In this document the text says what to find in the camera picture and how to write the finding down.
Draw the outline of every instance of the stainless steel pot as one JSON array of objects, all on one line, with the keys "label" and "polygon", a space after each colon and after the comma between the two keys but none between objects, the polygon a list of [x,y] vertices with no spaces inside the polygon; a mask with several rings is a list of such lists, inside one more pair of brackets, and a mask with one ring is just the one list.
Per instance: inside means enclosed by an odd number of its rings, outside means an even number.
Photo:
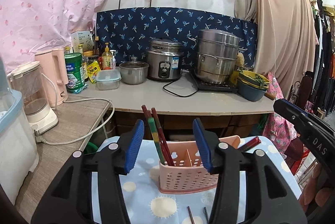
[{"label": "stainless steel pot", "polygon": [[149,64],[137,61],[136,57],[131,57],[131,61],[121,63],[119,68],[122,82],[137,85],[146,81]]},{"label": "stainless steel pot", "polygon": [[235,59],[238,53],[238,45],[198,39],[197,52],[221,58]]},{"label": "stainless steel pot", "polygon": [[147,51],[148,78],[172,81],[180,78],[182,69],[182,47],[177,41],[152,39]]},{"label": "stainless steel pot", "polygon": [[216,41],[231,45],[238,45],[240,39],[232,33],[228,33],[218,29],[202,29],[199,30],[198,39]]},{"label": "stainless steel pot", "polygon": [[204,82],[224,84],[232,74],[236,60],[197,52],[194,72]]}]

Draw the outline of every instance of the palm tree print fabric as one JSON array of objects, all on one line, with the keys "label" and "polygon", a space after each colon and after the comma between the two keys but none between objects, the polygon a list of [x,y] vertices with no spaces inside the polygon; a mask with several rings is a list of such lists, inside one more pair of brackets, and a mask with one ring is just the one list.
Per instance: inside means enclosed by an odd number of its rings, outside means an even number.
[{"label": "palm tree print fabric", "polygon": [[190,69],[195,63],[195,42],[201,29],[220,29],[240,38],[245,67],[255,62],[257,24],[241,19],[206,11],[172,8],[126,8],[99,12],[97,34],[101,49],[110,42],[116,50],[116,62],[122,63],[135,56],[146,60],[150,39],[168,37],[184,45],[183,68]]}]

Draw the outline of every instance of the blue bowl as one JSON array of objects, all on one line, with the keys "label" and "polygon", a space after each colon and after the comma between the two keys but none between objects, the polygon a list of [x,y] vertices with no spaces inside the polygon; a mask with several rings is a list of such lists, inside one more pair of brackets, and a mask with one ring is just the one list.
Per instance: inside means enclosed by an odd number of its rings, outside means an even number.
[{"label": "blue bowl", "polygon": [[266,90],[256,89],[249,85],[244,84],[240,80],[237,80],[238,93],[249,101],[258,101],[260,100]]}]

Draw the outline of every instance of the light blue tablecloth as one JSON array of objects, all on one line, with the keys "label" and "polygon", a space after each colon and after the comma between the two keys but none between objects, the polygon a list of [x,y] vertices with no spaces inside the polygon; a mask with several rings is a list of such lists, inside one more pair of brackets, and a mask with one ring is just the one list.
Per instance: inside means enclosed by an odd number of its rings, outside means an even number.
[{"label": "light blue tablecloth", "polygon": [[[98,151],[112,142],[117,142],[118,136],[103,142]],[[241,139],[241,144],[254,137]],[[261,144],[251,149],[262,149],[278,168],[297,198],[301,190],[284,162],[282,156],[266,137],[260,136]],[[206,223],[203,208],[208,214],[212,210],[215,190],[211,189],[194,194],[162,194],[158,190],[158,155],[153,141],[143,140],[135,167],[127,176],[120,176],[122,192],[126,203],[129,219],[132,224],[190,224],[186,207],[190,206],[195,224]],[[93,220],[101,223],[98,199],[98,174],[92,174],[92,207]],[[240,173],[240,201],[237,223],[244,221],[246,202],[246,180],[244,172]]]}]

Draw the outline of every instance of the wooden table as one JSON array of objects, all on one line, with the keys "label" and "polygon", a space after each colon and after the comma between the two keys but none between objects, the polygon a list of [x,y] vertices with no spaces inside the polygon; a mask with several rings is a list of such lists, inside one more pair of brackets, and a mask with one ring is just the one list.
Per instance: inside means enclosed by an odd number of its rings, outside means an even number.
[{"label": "wooden table", "polygon": [[[70,95],[68,101],[83,99]],[[58,124],[43,134],[49,142],[64,142],[79,138],[95,129],[108,110],[108,102],[91,100],[63,103],[57,107]],[[69,145],[45,145],[39,143],[39,163],[33,173],[28,173],[16,198],[15,207],[30,223],[31,217],[44,192],[75,150],[83,150],[89,137]]]},{"label": "wooden table", "polygon": [[[142,105],[148,109],[156,108],[158,114],[173,115],[244,115],[272,113],[274,101],[263,97],[251,102],[233,93],[198,92],[190,97],[181,98],[163,90],[166,82],[147,79],[139,85],[127,85],[123,82],[114,90],[100,91],[96,84],[89,83],[81,92],[86,97],[102,97],[113,102],[116,111],[141,113]],[[188,95],[195,91],[194,82],[189,74],[183,74],[180,80],[167,89]]]}]

